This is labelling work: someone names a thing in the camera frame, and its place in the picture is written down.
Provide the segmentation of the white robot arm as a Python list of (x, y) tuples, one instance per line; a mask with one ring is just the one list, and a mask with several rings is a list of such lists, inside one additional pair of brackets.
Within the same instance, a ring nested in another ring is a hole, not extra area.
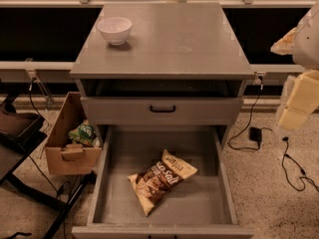
[(319, 107), (319, 3), (303, 16), (297, 26), (272, 45), (277, 55), (291, 55), (305, 72), (289, 77), (284, 85), (276, 130), (290, 134), (306, 122)]

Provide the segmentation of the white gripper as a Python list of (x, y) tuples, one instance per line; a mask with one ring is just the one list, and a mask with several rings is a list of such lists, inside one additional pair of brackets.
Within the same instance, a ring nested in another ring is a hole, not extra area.
[(286, 130), (297, 130), (319, 107), (319, 71), (310, 70), (296, 78), (287, 107), (278, 125)]

